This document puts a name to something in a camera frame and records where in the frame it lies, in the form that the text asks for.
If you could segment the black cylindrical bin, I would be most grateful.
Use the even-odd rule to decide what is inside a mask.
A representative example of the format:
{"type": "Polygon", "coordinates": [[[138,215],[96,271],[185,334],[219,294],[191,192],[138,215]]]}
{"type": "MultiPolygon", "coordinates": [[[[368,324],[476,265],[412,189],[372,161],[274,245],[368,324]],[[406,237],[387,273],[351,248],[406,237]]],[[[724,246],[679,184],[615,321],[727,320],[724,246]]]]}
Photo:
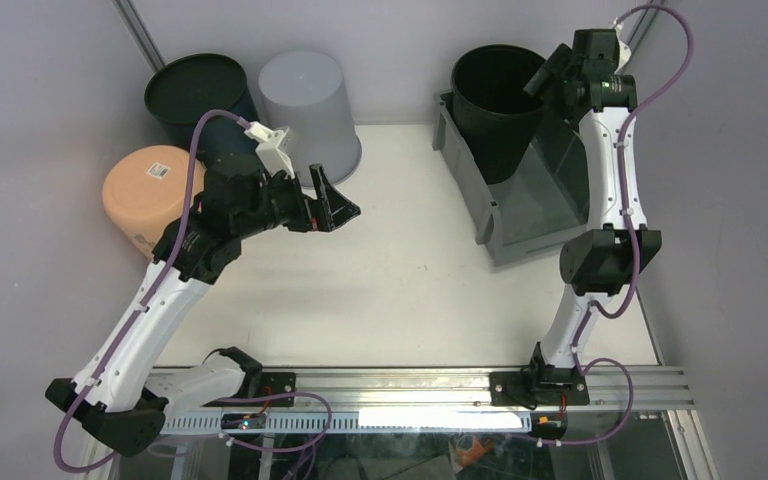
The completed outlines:
{"type": "Polygon", "coordinates": [[[484,45],[454,64],[451,115],[484,181],[499,184],[518,169],[546,112],[524,87],[545,63],[514,45],[484,45]]]}

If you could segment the grey storage crate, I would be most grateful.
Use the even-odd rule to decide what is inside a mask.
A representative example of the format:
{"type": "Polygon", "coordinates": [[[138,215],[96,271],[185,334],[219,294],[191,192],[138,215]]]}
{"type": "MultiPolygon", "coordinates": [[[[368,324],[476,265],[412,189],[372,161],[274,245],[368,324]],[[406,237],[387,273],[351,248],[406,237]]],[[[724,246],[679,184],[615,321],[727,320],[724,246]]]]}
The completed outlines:
{"type": "Polygon", "coordinates": [[[456,182],[483,246],[496,267],[517,264],[582,234],[589,192],[584,146],[570,125],[548,113],[511,177],[489,185],[452,118],[453,92],[433,95],[432,149],[456,182]]]}

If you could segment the grey plastic bucket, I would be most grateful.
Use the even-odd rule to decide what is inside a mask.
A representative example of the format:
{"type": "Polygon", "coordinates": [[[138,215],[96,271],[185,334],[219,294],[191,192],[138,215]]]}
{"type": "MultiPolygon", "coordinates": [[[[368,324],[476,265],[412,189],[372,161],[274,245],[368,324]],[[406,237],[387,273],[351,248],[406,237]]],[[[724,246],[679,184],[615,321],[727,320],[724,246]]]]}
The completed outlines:
{"type": "Polygon", "coordinates": [[[343,71],[334,58],[317,51],[283,52],[263,66],[258,86],[268,125],[298,135],[290,158],[304,187],[312,185],[313,164],[320,164],[333,184],[354,173],[362,145],[343,71]]]}

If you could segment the orange plastic bucket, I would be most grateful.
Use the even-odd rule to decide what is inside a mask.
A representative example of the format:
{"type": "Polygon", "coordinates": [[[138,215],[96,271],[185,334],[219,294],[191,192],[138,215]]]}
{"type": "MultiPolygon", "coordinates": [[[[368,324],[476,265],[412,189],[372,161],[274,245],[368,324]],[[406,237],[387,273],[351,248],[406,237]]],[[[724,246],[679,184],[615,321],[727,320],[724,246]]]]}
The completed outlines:
{"type": "Polygon", "coordinates": [[[169,223],[180,218],[189,153],[152,145],[122,158],[108,173],[102,203],[111,221],[147,258],[169,223]]]}

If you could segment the dark blue cylindrical container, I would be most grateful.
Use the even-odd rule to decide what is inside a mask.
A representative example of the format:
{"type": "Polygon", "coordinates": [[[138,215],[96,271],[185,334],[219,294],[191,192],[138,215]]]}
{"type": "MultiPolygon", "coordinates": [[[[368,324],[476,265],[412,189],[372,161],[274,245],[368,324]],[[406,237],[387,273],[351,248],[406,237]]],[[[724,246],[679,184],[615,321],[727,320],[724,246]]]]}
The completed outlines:
{"type": "MultiPolygon", "coordinates": [[[[199,53],[175,60],[159,70],[144,91],[144,104],[170,142],[187,150],[198,120],[220,109],[246,120],[259,119],[247,74],[236,60],[199,53]]],[[[262,169],[257,143],[234,121],[218,116],[204,127],[196,158],[208,169],[228,164],[242,173],[262,169]]]]}

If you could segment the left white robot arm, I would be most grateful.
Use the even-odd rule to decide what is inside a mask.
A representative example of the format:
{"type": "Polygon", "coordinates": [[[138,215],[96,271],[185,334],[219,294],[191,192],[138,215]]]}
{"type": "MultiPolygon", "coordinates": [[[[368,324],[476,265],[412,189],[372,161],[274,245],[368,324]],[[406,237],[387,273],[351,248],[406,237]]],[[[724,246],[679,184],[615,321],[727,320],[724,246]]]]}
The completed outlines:
{"type": "Polygon", "coordinates": [[[242,253],[243,240],[278,227],[332,232],[360,207],[338,192],[319,164],[314,194],[285,171],[268,174],[235,164],[206,170],[192,206],[171,222],[153,251],[142,287],[96,356],[73,378],[56,378],[46,398],[93,438],[124,457],[145,451],[166,421],[228,398],[254,403],[263,366],[237,347],[219,349],[165,380],[149,375],[194,305],[242,253]]]}

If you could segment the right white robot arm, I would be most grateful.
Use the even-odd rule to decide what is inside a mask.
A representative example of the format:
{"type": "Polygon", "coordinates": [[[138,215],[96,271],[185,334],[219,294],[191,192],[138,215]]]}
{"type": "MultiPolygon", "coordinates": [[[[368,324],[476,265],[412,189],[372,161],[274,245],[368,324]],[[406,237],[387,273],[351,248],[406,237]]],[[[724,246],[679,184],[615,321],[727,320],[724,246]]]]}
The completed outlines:
{"type": "Polygon", "coordinates": [[[577,362],[592,321],[612,317],[609,304],[620,293],[626,298],[616,313],[624,313],[640,273],[662,246],[640,205],[633,154],[638,99],[633,77],[619,71],[624,48],[613,29],[578,30],[524,88],[576,129],[589,192],[586,229],[560,253],[561,303],[523,373],[525,394],[538,405],[582,384],[577,362]]]}

